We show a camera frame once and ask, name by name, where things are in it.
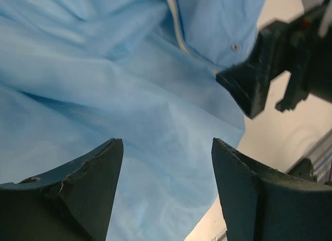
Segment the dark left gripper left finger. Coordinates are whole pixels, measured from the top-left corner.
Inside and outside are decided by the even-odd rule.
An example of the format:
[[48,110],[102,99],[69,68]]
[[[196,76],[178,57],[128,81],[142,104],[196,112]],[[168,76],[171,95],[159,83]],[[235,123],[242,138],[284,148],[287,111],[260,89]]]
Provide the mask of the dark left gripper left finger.
[[121,139],[20,183],[1,185],[1,240],[105,240]]

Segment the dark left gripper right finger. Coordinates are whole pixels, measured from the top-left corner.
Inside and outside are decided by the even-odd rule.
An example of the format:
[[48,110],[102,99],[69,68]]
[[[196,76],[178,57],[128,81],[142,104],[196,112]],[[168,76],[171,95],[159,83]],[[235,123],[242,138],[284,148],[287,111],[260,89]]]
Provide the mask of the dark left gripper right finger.
[[218,138],[212,162],[228,240],[331,240],[331,186],[282,173]]

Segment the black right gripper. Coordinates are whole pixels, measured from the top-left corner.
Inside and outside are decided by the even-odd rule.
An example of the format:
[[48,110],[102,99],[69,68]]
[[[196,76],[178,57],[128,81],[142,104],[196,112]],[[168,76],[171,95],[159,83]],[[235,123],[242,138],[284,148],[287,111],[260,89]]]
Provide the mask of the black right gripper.
[[265,109],[270,83],[284,71],[290,79],[276,110],[294,110],[308,95],[331,103],[331,26],[319,36],[330,3],[323,0],[291,23],[276,20],[265,26],[249,57],[216,75],[248,118]]

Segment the light blue zip jacket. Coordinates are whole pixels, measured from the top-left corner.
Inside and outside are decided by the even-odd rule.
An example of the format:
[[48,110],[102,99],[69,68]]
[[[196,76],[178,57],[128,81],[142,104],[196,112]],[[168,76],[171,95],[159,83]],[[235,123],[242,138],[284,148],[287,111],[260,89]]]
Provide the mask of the light blue zip jacket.
[[214,138],[244,115],[218,71],[265,0],[1,0],[1,183],[110,138],[124,158],[108,240],[184,240],[212,206]]

